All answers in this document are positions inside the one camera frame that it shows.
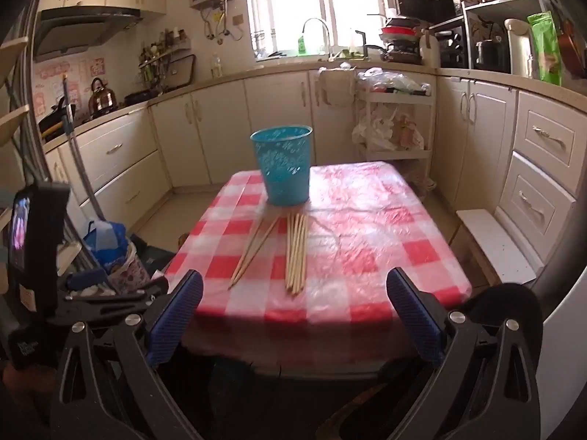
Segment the white stool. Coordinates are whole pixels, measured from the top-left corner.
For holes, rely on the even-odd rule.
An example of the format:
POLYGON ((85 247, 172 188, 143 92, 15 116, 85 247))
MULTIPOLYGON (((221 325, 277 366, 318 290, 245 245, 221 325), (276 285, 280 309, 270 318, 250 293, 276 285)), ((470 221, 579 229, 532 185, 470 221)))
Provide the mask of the white stool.
POLYGON ((502 225, 487 210, 458 210, 450 248, 457 261, 489 286, 523 285, 537 274, 502 225))

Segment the metal kettle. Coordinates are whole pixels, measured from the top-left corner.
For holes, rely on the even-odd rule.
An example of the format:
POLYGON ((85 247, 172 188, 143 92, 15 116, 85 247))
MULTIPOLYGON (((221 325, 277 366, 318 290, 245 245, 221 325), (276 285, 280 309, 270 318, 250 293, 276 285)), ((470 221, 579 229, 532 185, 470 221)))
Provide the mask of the metal kettle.
POLYGON ((113 112, 117 108, 116 94, 107 87, 99 77, 91 82, 91 97, 88 100, 88 109, 92 118, 97 118, 113 112))

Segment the white plastic bag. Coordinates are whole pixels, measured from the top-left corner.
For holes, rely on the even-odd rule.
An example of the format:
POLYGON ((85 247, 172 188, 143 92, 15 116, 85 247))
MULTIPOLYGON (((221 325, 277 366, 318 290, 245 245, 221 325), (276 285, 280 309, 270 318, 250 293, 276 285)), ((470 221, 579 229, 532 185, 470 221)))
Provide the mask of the white plastic bag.
POLYGON ((424 137, 414 117, 398 104, 371 105, 370 121, 367 121, 367 108, 361 106, 351 139, 354 144, 369 145, 372 150, 408 151, 425 148, 424 137))

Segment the green snack bag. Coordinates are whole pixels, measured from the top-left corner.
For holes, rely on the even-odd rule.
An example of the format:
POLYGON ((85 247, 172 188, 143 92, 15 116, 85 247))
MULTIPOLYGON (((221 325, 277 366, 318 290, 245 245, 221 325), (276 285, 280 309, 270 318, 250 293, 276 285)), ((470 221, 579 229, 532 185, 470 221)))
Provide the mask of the green snack bag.
POLYGON ((539 78, 545 83, 562 86, 561 54, 558 35, 550 12, 527 17, 537 57, 539 78))

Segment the chrome kitchen faucet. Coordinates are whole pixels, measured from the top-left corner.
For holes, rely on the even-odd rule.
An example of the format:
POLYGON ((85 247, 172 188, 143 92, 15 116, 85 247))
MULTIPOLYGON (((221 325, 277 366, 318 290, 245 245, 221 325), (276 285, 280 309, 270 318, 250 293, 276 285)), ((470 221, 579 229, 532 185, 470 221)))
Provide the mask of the chrome kitchen faucet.
POLYGON ((330 29, 320 17, 310 17, 303 23, 299 43, 305 55, 324 57, 327 61, 332 57, 330 29))

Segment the white storage trolley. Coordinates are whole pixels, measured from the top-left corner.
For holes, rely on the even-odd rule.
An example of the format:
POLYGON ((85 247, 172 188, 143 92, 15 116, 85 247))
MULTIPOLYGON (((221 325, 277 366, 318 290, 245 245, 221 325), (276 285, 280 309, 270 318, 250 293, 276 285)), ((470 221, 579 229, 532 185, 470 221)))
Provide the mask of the white storage trolley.
POLYGON ((436 128, 436 77, 382 69, 356 73, 352 141, 361 157, 395 167, 420 199, 430 178, 436 128))

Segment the red checkered tablecloth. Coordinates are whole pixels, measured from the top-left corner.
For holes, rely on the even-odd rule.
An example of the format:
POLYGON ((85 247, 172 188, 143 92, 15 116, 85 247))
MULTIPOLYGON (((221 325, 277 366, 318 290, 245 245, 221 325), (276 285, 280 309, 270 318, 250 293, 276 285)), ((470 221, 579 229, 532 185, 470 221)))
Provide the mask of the red checkered tablecloth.
POLYGON ((167 268, 204 280, 203 299, 185 332, 195 353, 259 367, 383 363, 412 343, 386 293, 399 267, 448 308, 471 295, 471 283, 425 207, 385 163, 315 167, 310 173, 306 284, 285 289, 287 219, 267 203, 261 175, 240 172, 192 228, 167 268), (280 217, 244 276, 230 280, 252 226, 280 217))

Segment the blue plastic bag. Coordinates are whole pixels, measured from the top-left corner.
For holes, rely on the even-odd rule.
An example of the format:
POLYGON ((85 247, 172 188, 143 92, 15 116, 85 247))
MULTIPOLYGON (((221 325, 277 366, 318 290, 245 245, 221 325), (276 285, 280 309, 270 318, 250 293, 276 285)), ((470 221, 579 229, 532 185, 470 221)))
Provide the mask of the blue plastic bag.
POLYGON ((123 224, 91 220, 84 241, 106 273, 113 272, 126 260, 128 239, 123 224))

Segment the range hood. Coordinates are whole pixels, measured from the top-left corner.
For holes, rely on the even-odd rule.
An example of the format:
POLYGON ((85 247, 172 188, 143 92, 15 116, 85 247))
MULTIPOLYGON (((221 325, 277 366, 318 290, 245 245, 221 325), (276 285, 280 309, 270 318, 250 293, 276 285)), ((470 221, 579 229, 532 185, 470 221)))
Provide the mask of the range hood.
POLYGON ((33 57, 36 63, 85 53, 141 21, 138 9, 66 6, 38 13, 33 57))

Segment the white electric kettle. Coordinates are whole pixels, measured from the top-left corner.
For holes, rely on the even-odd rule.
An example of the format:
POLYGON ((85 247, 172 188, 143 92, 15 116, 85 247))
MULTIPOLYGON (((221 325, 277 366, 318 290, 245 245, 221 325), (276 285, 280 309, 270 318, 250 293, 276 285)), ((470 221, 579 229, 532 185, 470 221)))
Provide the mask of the white electric kettle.
POLYGON ((530 25, 509 18, 504 20, 504 27, 508 39, 511 73, 515 76, 533 78, 534 57, 530 25))

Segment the teal perforated bin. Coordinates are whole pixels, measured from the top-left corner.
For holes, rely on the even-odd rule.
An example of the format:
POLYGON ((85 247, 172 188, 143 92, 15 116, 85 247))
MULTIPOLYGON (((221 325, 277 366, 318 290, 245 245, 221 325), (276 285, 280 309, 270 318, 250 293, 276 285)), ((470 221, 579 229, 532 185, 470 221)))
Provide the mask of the teal perforated bin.
POLYGON ((250 136, 271 205, 294 207, 309 199, 312 135, 309 126, 289 125, 250 136))

